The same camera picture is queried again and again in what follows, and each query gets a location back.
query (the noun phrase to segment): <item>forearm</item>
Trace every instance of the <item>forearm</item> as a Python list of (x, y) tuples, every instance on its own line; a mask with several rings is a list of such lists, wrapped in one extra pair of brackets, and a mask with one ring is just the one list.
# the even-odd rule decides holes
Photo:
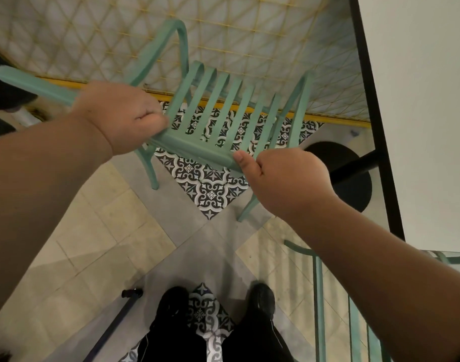
[(100, 131), (70, 115), (0, 138), (0, 308), (79, 188), (110, 157)]
[(396, 360), (460, 356), (460, 273), (405, 244), (338, 199), (294, 230), (341, 282)]

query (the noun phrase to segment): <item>person's left hand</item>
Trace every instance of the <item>person's left hand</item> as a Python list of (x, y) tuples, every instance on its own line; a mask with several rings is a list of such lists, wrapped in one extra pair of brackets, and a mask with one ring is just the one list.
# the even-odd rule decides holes
[(161, 105), (150, 94), (133, 86), (103, 81), (86, 85), (70, 115), (96, 127), (112, 155), (137, 149), (169, 123)]

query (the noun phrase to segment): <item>white tabletop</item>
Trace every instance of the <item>white tabletop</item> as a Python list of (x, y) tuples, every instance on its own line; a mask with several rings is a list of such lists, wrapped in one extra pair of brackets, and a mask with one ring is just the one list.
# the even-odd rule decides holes
[(460, 252), (460, 0), (359, 6), (406, 241)]

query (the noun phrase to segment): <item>black pants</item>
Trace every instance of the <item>black pants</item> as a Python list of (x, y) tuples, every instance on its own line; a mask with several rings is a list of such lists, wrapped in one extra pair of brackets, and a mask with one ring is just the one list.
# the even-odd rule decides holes
[[(293, 362), (292, 355), (272, 321), (260, 310), (247, 312), (223, 341), (224, 362)], [(158, 323), (138, 348), (138, 362), (206, 361), (206, 341), (186, 324)]]

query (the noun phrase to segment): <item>round black base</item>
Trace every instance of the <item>round black base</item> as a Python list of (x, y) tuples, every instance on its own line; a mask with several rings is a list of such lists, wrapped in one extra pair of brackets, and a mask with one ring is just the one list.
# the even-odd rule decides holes
[[(316, 142), (305, 149), (322, 160), (331, 172), (350, 161), (359, 158), (348, 147), (335, 142)], [(371, 200), (372, 182), (369, 173), (356, 175), (334, 185), (336, 194), (352, 208), (362, 212)]]

